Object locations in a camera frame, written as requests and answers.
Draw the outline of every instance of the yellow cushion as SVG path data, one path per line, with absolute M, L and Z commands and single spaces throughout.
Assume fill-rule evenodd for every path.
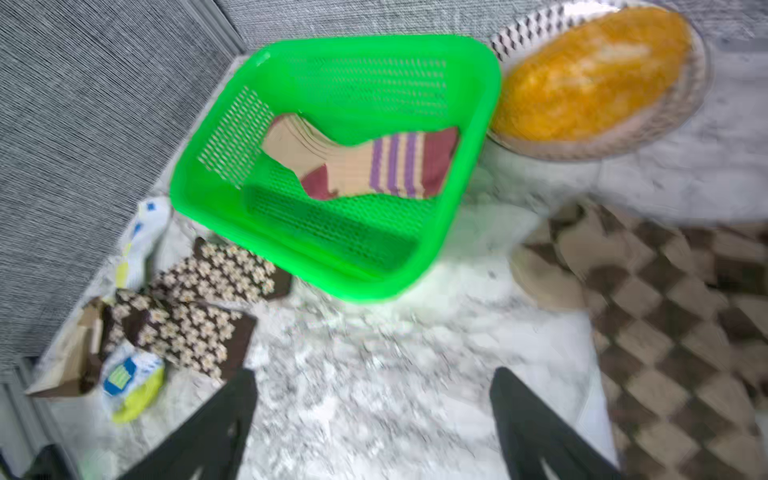
M 690 49 L 679 14 L 625 8 L 545 45 L 505 80 L 494 131 L 530 141 L 577 141 L 653 104 Z

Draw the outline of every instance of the purple stripe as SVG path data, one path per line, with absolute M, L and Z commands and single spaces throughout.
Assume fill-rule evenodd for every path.
M 416 134 L 408 134 L 406 138 L 406 193 L 411 198 L 416 196 L 416 187 L 413 183 L 415 157 Z
M 382 193 L 382 189 L 379 188 L 379 175 L 382 170 L 382 139 L 376 138 L 373 141 L 373 162 L 371 163 L 371 178 L 368 181 L 370 187 Z
M 389 144 L 389 172 L 387 172 L 386 187 L 389 191 L 397 195 L 397 150 L 400 143 L 400 136 L 394 134 L 391 136 L 392 141 Z

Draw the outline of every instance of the blue label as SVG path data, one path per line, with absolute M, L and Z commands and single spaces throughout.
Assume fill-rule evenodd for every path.
M 112 396 L 119 395 L 131 384 L 135 373 L 136 364 L 127 358 L 120 365 L 114 367 L 112 373 L 104 381 L 104 391 Z

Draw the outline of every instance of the floor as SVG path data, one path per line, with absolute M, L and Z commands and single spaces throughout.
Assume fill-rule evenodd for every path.
M 238 478 L 507 478 L 488 402 L 497 366 L 613 458 L 587 318 L 533 306 L 507 255 L 585 191 L 683 222 L 768 216 L 768 55 L 712 55 L 701 111 L 635 154 L 550 164 L 486 142 L 439 259 L 399 298 L 356 306 L 298 281 L 286 299 L 250 305 L 260 322 L 246 366 L 260 401 Z M 167 191 L 173 163 L 152 194 Z M 155 268 L 188 254 L 203 231 L 174 217 Z M 84 299 L 108 290 L 113 270 L 111 258 Z M 158 401 L 122 427 L 98 392 L 51 408 L 86 475 L 113 478 L 216 388 L 173 371 Z

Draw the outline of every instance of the striped sock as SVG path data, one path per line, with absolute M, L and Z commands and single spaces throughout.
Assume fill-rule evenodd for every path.
M 440 193 L 458 143 L 458 128 L 339 145 L 295 114 L 275 118 L 262 149 L 292 170 L 316 200 L 365 194 L 430 198 Z

